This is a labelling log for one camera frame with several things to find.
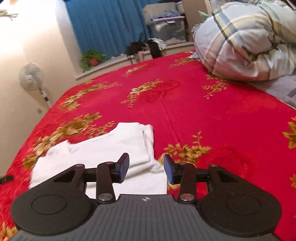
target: crumpled duvet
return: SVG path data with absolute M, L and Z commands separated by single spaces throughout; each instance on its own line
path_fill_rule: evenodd
M 292 74 L 296 12 L 279 0 L 228 2 L 194 32 L 201 62 L 214 75 L 258 81 Z

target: fan head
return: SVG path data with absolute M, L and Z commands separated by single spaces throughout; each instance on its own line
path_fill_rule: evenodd
M 43 73 L 35 63 L 28 63 L 19 73 L 20 84 L 25 90 L 36 90 L 41 87 Z

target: white cloth on windowsill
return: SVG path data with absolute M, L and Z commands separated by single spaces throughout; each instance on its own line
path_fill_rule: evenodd
M 109 133 L 70 144 L 61 142 L 40 157 L 32 171 L 30 188 L 44 182 L 67 168 L 82 163 L 95 168 L 106 161 L 116 162 L 123 153 L 129 154 L 130 165 L 123 183 L 114 183 L 116 198 L 120 194 L 165 194 L 167 177 L 163 165 L 154 158 L 151 125 L 119 123 Z M 88 183 L 86 194 L 96 197 L 96 184 Z

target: clear storage container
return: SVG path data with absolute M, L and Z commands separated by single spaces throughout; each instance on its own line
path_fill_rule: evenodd
M 149 25 L 155 38 L 161 39 L 166 45 L 186 43 L 184 16 L 159 18 Z

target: beige wall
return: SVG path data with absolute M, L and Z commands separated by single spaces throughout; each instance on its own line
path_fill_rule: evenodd
M 75 76 L 80 71 L 72 64 L 64 44 L 62 33 L 73 43 L 68 46 L 71 57 L 80 58 L 74 34 L 69 34 L 71 24 L 65 17 L 67 12 L 62 0 L 19 0 L 13 7 L 8 3 L 4 0 L 0 8 L 18 12 L 19 16 L 13 21 L 0 18 L 0 176 L 5 174 L 47 110 L 37 91 L 26 92 L 19 85 L 18 73 L 22 66 L 35 62 L 41 67 L 44 90 L 52 103 L 76 85 Z M 66 19 L 61 29 L 56 17 L 59 14 Z

